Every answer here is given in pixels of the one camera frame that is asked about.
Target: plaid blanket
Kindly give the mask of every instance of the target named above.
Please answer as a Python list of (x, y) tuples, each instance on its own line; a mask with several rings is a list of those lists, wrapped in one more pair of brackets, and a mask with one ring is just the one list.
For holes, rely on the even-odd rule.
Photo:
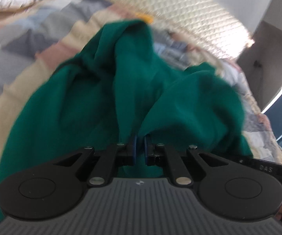
[[(0, 21), (0, 156), (23, 106), (55, 68), (81, 51), (105, 23), (138, 17), (155, 20), (107, 0), (44, 0)], [(254, 157), (282, 163), (282, 149), (240, 67), (217, 59), (185, 34), (154, 28), (152, 32), (155, 52), (170, 66), (184, 70), (208, 62), (216, 68), (240, 96), (246, 113), (243, 135)]]

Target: bed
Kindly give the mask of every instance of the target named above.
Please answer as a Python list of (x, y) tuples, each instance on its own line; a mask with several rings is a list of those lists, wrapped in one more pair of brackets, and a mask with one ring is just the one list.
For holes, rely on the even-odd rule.
[(141, 18), (151, 25), (155, 52), (170, 66), (184, 70), (208, 62), (216, 68), (240, 96), (242, 133), (253, 156), (282, 164), (269, 120), (234, 62), (251, 42), (237, 19), (212, 0), (114, 1), (43, 0), (0, 21), (0, 156), (23, 106), (61, 62), (81, 51), (104, 24)]

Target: screw head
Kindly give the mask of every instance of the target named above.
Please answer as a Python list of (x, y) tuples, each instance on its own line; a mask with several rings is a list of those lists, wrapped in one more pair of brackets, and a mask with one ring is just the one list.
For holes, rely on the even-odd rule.
[(190, 178), (187, 177), (179, 177), (176, 179), (176, 183), (180, 185), (188, 185), (192, 182)]
[(198, 147), (196, 145), (189, 145), (190, 150), (196, 150)]
[(93, 178), (90, 178), (89, 182), (90, 184), (93, 184), (93, 185), (101, 185), (105, 183), (105, 179), (101, 177), (93, 177)]

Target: green garment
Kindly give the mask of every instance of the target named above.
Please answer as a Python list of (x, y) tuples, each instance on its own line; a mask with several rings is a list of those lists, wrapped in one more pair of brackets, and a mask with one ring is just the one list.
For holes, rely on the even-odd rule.
[[(0, 161), (7, 176), (83, 146), (105, 149), (132, 134), (184, 151), (251, 156), (241, 135), (242, 105), (235, 91), (203, 63), (185, 71), (154, 52), (142, 21), (105, 25), (74, 58), (61, 64), (29, 99), (16, 120)], [(139, 155), (125, 176), (158, 176)]]

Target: black device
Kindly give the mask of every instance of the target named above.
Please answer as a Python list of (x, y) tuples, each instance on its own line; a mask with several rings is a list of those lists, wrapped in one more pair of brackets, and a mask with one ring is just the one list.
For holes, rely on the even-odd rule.
[(118, 167), (135, 164), (135, 137), (9, 176), (0, 184), (0, 235), (282, 235), (274, 217), (282, 165), (194, 145), (178, 152), (149, 136), (142, 148), (163, 177), (116, 177)]

